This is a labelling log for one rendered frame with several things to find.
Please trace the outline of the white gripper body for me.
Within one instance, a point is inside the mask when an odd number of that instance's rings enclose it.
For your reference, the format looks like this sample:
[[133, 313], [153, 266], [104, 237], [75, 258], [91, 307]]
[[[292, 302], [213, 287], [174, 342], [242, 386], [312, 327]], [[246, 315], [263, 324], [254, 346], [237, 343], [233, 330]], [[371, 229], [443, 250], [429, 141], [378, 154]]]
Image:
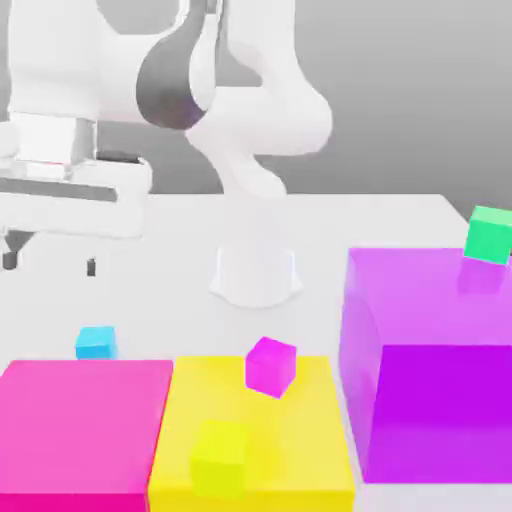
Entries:
[[69, 181], [0, 175], [0, 227], [108, 238], [141, 235], [143, 166], [79, 166]]

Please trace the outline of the small cyan cube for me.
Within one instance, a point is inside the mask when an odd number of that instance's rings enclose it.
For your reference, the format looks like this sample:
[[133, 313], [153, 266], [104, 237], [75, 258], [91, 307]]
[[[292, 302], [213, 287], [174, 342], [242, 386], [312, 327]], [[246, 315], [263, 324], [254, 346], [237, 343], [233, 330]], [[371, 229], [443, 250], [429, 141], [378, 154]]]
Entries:
[[82, 359], [116, 359], [116, 330], [113, 326], [83, 327], [76, 339], [75, 353]]

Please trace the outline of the small magenta cube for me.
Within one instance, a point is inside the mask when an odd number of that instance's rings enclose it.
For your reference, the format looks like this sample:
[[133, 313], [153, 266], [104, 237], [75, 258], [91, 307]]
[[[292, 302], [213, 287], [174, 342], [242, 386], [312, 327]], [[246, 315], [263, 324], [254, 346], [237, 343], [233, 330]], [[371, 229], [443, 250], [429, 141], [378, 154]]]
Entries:
[[245, 385], [280, 399], [295, 379], [296, 361], [296, 346], [263, 337], [245, 357]]

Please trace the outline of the small yellow cube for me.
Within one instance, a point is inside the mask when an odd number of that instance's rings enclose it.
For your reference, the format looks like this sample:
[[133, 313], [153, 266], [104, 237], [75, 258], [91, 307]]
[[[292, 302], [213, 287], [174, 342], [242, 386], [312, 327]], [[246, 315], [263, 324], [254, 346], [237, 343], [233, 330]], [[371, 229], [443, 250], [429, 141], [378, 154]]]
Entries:
[[238, 498], [244, 489], [247, 445], [243, 423], [203, 421], [189, 456], [193, 491], [208, 498]]

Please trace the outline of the small green cube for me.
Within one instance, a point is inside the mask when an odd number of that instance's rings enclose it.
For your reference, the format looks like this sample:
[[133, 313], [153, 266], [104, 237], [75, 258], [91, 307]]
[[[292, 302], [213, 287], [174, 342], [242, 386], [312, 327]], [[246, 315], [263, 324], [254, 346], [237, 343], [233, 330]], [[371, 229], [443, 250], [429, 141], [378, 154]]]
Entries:
[[478, 205], [470, 217], [467, 258], [507, 265], [512, 254], [512, 210]]

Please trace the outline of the large pink box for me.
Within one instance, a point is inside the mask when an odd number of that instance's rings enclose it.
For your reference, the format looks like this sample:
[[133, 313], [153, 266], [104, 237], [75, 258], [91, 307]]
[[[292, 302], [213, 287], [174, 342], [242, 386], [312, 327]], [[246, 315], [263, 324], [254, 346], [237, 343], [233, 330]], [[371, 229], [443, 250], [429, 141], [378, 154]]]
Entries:
[[0, 375], [0, 512], [149, 512], [170, 360], [16, 360]]

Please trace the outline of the large yellow box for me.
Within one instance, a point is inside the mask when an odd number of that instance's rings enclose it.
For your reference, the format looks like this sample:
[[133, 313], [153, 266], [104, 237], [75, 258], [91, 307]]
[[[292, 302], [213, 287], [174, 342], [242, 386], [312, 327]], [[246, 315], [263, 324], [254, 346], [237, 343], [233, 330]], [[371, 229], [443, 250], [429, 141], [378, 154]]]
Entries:
[[[247, 426], [244, 490], [197, 495], [189, 457], [203, 422]], [[241, 356], [175, 361], [148, 485], [150, 512], [352, 512], [354, 480], [330, 361], [301, 356], [275, 399], [245, 385]]]

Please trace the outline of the large purple box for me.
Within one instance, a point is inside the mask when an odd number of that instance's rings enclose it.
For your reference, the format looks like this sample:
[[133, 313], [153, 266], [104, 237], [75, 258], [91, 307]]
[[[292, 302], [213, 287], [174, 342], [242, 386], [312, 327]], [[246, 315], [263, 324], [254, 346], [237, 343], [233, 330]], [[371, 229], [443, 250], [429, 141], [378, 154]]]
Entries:
[[350, 249], [338, 364], [365, 482], [512, 484], [512, 265]]

